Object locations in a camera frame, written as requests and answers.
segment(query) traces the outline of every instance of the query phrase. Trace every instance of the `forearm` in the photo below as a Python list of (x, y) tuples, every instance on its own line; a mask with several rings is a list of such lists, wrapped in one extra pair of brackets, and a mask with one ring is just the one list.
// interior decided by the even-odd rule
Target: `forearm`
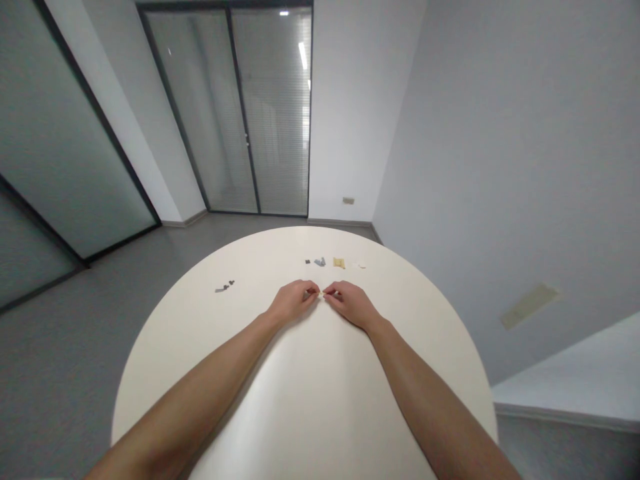
[(440, 480), (519, 478), (484, 428), (390, 322), (377, 319), (366, 332), (398, 406)]
[(176, 383), (106, 454), (88, 478), (175, 478), (231, 405), (281, 326), (265, 314)]

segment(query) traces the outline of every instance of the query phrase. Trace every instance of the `white wall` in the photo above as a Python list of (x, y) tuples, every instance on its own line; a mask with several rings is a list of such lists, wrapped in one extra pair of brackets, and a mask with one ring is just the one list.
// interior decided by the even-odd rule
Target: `white wall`
[(640, 312), (493, 388), (498, 403), (640, 421)]
[(309, 218), (372, 220), (425, 5), (316, 0)]
[(162, 220), (181, 221), (180, 212), (178, 212), (82, 0), (47, 0), (47, 6), (158, 216)]
[(429, 2), (373, 222), (492, 384), (640, 309), (639, 71), (635, 0)]

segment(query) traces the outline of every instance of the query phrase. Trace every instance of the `glass door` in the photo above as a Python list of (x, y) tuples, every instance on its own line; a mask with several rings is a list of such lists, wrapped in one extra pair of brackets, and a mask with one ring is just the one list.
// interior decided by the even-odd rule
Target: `glass door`
[(139, 10), (207, 208), (306, 217), (311, 7)]
[(0, 7), (0, 173), (91, 260), (159, 221), (51, 14), (38, 3), (3, 0)]

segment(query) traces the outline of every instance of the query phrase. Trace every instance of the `left hand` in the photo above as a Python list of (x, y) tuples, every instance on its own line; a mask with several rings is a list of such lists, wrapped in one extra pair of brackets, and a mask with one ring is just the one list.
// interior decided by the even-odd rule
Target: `left hand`
[(296, 320), (318, 298), (320, 288), (311, 280), (296, 280), (280, 287), (266, 316), (282, 325)]

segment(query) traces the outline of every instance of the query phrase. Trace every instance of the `black metal frame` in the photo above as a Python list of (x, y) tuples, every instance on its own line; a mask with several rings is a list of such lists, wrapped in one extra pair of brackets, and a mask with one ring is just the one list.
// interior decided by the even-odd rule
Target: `black metal frame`
[[(240, 67), (238, 65), (238, 56), (235, 48), (235, 38), (233, 36), (233, 21), (231, 18), (231, 8), (234, 9), (244, 9), (244, 8), (294, 8), (294, 7), (310, 7), (311, 8), (311, 57), (310, 57), (310, 72), (309, 77), (313, 77), (313, 0), (237, 0), (237, 1), (184, 1), (178, 0), (173, 2), (153, 2), (153, 3), (138, 3), (136, 4), (138, 10), (138, 16), (140, 16), (140, 20), (142, 22), (143, 29), (147, 36), (147, 40), (149, 42), (149, 46), (151, 48), (151, 54), (153, 55), (153, 59), (155, 60), (156, 68), (158, 69), (158, 74), (160, 75), (160, 79), (162, 80), (162, 84), (165, 88), (165, 92), (167, 94), (167, 99), (169, 100), (169, 105), (171, 106), (171, 110), (173, 112), (173, 116), (175, 118), (175, 122), (178, 125), (178, 130), (180, 132), (180, 136), (185, 144), (185, 150), (187, 151), (187, 156), (189, 157), (189, 162), (191, 167), (193, 168), (193, 173), (196, 178), (196, 182), (198, 184), (198, 188), (200, 189), (200, 194), (205, 202), (205, 206), (207, 210), (212, 213), (235, 213), (239, 215), (264, 215), (264, 216), (272, 216), (272, 217), (294, 217), (294, 218), (308, 218), (309, 216), (309, 172), (311, 170), (311, 97), (309, 97), (309, 157), (307, 158), (307, 214), (306, 215), (287, 215), (287, 214), (279, 214), (279, 213), (264, 213), (262, 212), (262, 208), (260, 206), (260, 194), (258, 193), (258, 184), (255, 176), (255, 166), (253, 163), (253, 153), (251, 150), (251, 135), (249, 133), (249, 124), (247, 122), (247, 112), (245, 110), (245, 101), (243, 96), (242, 89), (242, 80), (240, 76)], [(146, 16), (146, 13), (151, 12), (196, 12), (196, 11), (210, 11), (210, 10), (221, 10), (225, 12), (225, 16), (227, 19), (227, 31), (229, 32), (229, 42), (231, 47), (231, 55), (233, 58), (233, 67), (235, 70), (235, 79), (237, 82), (238, 88), (238, 97), (240, 101), (240, 110), (242, 114), (242, 122), (245, 129), (245, 138), (247, 141), (247, 152), (249, 154), (249, 166), (251, 168), (251, 179), (253, 181), (253, 192), (255, 195), (255, 203), (258, 212), (236, 212), (236, 211), (226, 211), (226, 210), (216, 210), (212, 209), (209, 204), (209, 200), (207, 198), (207, 194), (205, 192), (204, 184), (202, 182), (202, 178), (200, 176), (200, 172), (198, 166), (195, 162), (195, 158), (193, 156), (193, 150), (191, 149), (191, 145), (189, 143), (189, 138), (187, 136), (187, 130), (184, 127), (182, 122), (182, 118), (180, 116), (180, 112), (178, 110), (177, 103), (173, 96), (173, 92), (171, 90), (171, 85), (169, 83), (169, 77), (167, 76), (167, 72), (164, 68), (164, 64), (162, 62), (162, 58), (160, 57), (160, 52), (158, 50), (158, 45), (153, 35), (153, 30), (149, 24), (149, 19)]]
[(151, 203), (151, 200), (149, 199), (147, 192), (144, 190), (144, 187), (142, 186), (140, 179), (136, 175), (135, 170), (133, 169), (133, 166), (129, 161), (129, 158), (127, 157), (127, 154), (125, 153), (124, 149), (122, 148), (122, 145), (120, 144), (117, 136), (115, 135), (115, 132), (111, 128), (111, 124), (109, 124), (109, 121), (107, 120), (105, 113), (103, 112), (100, 104), (98, 103), (98, 100), (93, 94), (93, 91), (91, 90), (91, 87), (87, 82), (87, 79), (82, 73), (82, 70), (80, 70), (80, 66), (78, 66), (71, 52), (71, 49), (69, 48), (64, 36), (62, 35), (62, 32), (60, 32), (60, 29), (58, 28), (48, 6), (46, 5), (45, 0), (33, 0), (33, 4), (35, 5), (36, 10), (38, 10), (38, 14), (40, 14), (40, 17), (42, 18), (47, 30), (49, 31), (49, 34), (51, 35), (53, 42), (56, 44), (56, 46), (60, 50), (60, 53), (62, 54), (64, 60), (66, 61), (67, 66), (70, 68), (82, 92), (85, 94), (85, 97), (87, 98), (90, 106), (93, 108), (93, 111), (96, 114), (98, 120), (100, 121), (102, 128), (104, 128), (114, 150), (116, 151), (116, 153), (118, 154), (118, 157), (122, 161), (125, 169), (127, 170), (127, 173), (129, 174), (133, 184), (136, 187), (136, 190), (138, 190), (138, 194), (140, 194), (140, 196), (142, 197), (142, 200), (147, 206), (155, 223), (154, 225), (148, 228), (145, 228), (141, 232), (138, 232), (124, 240), (121, 240), (116, 244), (111, 245), (110, 247), (107, 247), (104, 250), (96, 252), (88, 256), (87, 258), (82, 258), (82, 256), (80, 256), (80, 254), (78, 254), (78, 252), (76, 252), (72, 248), (72, 246), (70, 246), (70, 244), (68, 244), (68, 242), (64, 240), (64, 238), (62, 238), (62, 236), (44, 219), (44, 217), (42, 217), (42, 215), (40, 215), (35, 210), (35, 208), (33, 208), (33, 206), (18, 192), (18, 190), (16, 190), (12, 186), (12, 184), (10, 184), (10, 182), (8, 182), (6, 178), (4, 178), (4, 176), (0, 175), (0, 191), (4, 192), (4, 194), (6, 194), (6, 196), (13, 202), (13, 204), (16, 205), (16, 207), (27, 218), (29, 218), (33, 222), (33, 224), (36, 225), (36, 227), (38, 227), (45, 234), (45, 236), (54, 243), (54, 245), (60, 248), (60, 250), (64, 254), (66, 254), (66, 256), (68, 256), (68, 258), (70, 258), (74, 262), (74, 264), (76, 264), (76, 268), (73, 271), (61, 276), (56, 280), (53, 280), (45, 285), (42, 285), (36, 288), (36, 290), (33, 290), (32, 292), (16, 300), (12, 300), (6, 305), (0, 306), (0, 315), (26, 302), (27, 300), (34, 298), (36, 295), (52, 288), (53, 286), (58, 285), (59, 283), (62, 283), (64, 280), (71, 278), (76, 273), (91, 268), (90, 263), (122, 247), (123, 245), (126, 245), (127, 243), (132, 242), (133, 240), (136, 240), (137, 238), (150, 232), (151, 230), (154, 230), (161, 226), (160, 217), (158, 216), (158, 213), (156, 212), (153, 204)]

